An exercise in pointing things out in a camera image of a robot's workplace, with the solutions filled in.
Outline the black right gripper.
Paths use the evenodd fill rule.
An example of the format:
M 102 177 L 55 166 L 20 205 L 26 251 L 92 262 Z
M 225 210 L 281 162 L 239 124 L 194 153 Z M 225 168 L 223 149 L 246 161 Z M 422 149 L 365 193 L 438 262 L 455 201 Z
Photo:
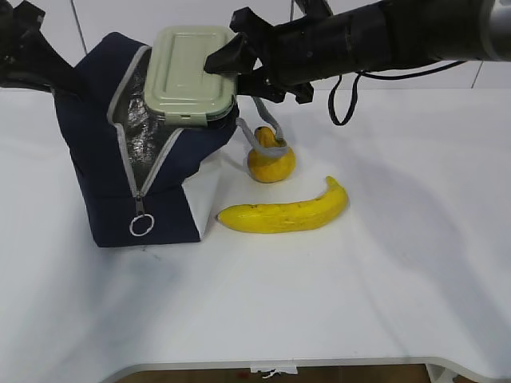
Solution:
M 207 57 L 205 72 L 239 74 L 239 95 L 279 103 L 291 93 L 300 104 L 312 101 L 309 80 L 292 72 L 303 49 L 284 25 L 273 26 L 251 9 L 241 8 L 233 13 L 230 28 L 236 36 Z

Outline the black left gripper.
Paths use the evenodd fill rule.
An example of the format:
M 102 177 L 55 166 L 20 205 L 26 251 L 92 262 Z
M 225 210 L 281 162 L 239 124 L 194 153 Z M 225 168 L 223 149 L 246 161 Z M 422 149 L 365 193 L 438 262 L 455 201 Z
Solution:
M 1 1 L 1 87 L 83 98 L 85 81 L 41 34 L 45 15 L 28 1 Z

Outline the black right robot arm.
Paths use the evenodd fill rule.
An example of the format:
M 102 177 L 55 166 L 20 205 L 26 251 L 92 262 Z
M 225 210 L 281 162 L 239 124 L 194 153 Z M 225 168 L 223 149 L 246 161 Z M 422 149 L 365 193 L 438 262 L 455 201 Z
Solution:
M 301 1 L 303 16 L 274 26 L 244 7 L 235 37 L 208 56 L 205 70 L 238 77 L 240 95 L 275 103 L 311 102 L 314 81 L 414 69 L 438 61 L 508 61 L 507 1 L 379 1 L 334 14 L 325 1 Z

